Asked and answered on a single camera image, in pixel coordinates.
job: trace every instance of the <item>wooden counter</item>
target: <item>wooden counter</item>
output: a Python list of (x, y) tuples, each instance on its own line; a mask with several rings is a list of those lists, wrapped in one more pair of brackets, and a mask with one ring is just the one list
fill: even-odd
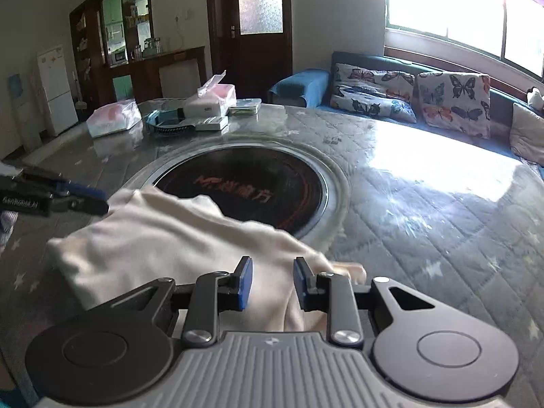
[(107, 68), (107, 72), (111, 80), (130, 75), (134, 97), (138, 103), (141, 103), (149, 99), (163, 97), (159, 75), (161, 67), (189, 60), (197, 61), (200, 84), (203, 85), (207, 81), (204, 46), (154, 55), (127, 64), (113, 65)]

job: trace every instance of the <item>refrigerator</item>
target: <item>refrigerator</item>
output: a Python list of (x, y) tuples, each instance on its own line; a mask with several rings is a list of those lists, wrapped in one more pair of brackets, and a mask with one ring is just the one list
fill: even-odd
[(77, 123), (70, 92), (62, 46), (37, 56), (38, 74), (45, 107), (45, 124), (51, 136), (57, 136)]

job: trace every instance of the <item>silver bolt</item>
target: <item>silver bolt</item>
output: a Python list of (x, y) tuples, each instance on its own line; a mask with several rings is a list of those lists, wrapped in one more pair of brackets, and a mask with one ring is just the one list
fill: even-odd
[(339, 344), (352, 345), (361, 340), (361, 335), (350, 329), (339, 329), (333, 334), (333, 339)]
[(185, 333), (185, 339), (194, 344), (205, 344), (211, 340), (211, 333), (205, 329), (190, 329)]

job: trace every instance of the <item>sofa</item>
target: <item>sofa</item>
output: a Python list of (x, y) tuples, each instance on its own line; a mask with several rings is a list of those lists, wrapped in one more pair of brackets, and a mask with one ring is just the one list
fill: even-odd
[[(318, 108), (338, 114), (357, 115), (368, 117), (361, 113), (347, 112), (338, 110), (330, 106), (332, 95), (333, 78), (336, 64), (348, 64), (356, 67), (363, 67), (369, 70), (399, 70), (415, 75), (416, 84), (414, 84), (414, 93), (412, 108), (415, 113), (416, 122), (414, 124), (395, 121), (388, 117), (380, 117), (380, 121), (388, 121), (402, 124), (408, 127), (426, 130), (454, 140), (463, 141), (486, 150), (508, 156), (513, 159), (520, 159), (510, 150), (510, 128), (512, 127), (513, 104), (518, 103), (532, 110), (527, 103), (520, 101), (504, 92), (494, 88), (490, 89), (491, 98), (491, 139), (483, 139), (474, 136), (468, 136), (455, 130), (440, 129), (427, 124), (419, 106), (419, 94), (417, 76), (422, 72), (433, 72), (441, 69), (405, 61), (403, 59), (389, 58), (382, 56), (368, 56), (349, 52), (334, 52), (331, 59), (331, 71), (322, 69), (307, 69), (295, 75), (289, 76), (276, 83), (269, 91), (269, 101), (273, 104), (292, 105), (298, 107)], [(537, 165), (540, 176), (544, 178), (544, 168)]]

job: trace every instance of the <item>door frame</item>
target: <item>door frame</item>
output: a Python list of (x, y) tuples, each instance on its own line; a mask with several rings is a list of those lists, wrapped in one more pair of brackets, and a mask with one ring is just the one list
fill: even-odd
[[(218, 21), (217, 1), (206, 0), (208, 6), (208, 31), (209, 31), (209, 48), (211, 54), (211, 69), (214, 74), (220, 74), (225, 70), (221, 63), (220, 52), (220, 22)], [(293, 26), (292, 26), (292, 10), (291, 0), (282, 0), (282, 8), (284, 12), (284, 34), (286, 41), (286, 51), (288, 60), (289, 73), (293, 73)]]

